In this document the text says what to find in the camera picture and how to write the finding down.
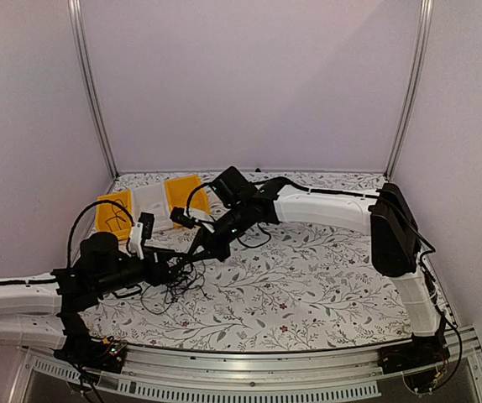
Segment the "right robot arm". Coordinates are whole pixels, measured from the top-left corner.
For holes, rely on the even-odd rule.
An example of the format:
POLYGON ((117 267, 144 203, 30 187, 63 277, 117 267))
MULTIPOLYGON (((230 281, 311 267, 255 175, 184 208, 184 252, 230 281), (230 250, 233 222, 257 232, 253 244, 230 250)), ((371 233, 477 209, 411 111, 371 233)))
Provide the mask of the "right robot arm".
POLYGON ((284 176, 253 182, 230 166, 206 186, 227 209, 219 219, 197 217, 190 201, 170 212, 173 222, 199 228, 191 255, 224 261, 230 243, 261 223, 315 223, 369 235, 372 265, 396 287, 411 320, 406 358, 423 366, 443 347, 446 320, 425 264, 426 255, 435 249, 419 233, 397 185, 385 183, 374 191, 355 192, 310 188, 284 176))

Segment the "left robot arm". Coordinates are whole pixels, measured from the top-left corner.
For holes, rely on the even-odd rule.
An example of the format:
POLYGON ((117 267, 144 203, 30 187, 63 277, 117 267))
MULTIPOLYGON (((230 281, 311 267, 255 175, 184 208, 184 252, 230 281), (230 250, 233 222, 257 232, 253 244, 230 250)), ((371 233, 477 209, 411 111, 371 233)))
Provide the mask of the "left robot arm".
POLYGON ((116 235, 99 231, 81 241, 77 260, 41 275, 0 279, 0 346, 49 348, 79 364, 117 357, 119 342, 93 338, 81 313, 105 296, 130 297, 140 285, 172 285, 185 254, 146 246, 154 217, 132 221, 126 249, 116 235))

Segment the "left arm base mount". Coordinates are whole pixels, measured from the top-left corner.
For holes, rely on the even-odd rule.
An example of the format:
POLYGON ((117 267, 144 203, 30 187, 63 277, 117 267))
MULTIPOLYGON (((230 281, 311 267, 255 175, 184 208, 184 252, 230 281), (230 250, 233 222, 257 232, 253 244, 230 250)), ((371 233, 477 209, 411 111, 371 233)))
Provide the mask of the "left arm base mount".
POLYGON ((127 357, 127 342, 113 337, 101 340, 68 336, 64 346, 53 351, 56 359, 76 367, 120 374, 127 357))

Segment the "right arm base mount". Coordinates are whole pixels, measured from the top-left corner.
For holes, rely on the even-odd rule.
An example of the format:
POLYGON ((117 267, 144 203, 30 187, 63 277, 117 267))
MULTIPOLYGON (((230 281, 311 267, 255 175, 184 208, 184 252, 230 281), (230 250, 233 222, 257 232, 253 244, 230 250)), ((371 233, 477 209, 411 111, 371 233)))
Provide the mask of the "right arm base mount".
POLYGON ((448 369, 450 353, 441 333, 431 337, 412 335, 411 341, 378 349, 377 364, 384 374, 403 373, 408 390, 415 394, 433 392, 448 369))

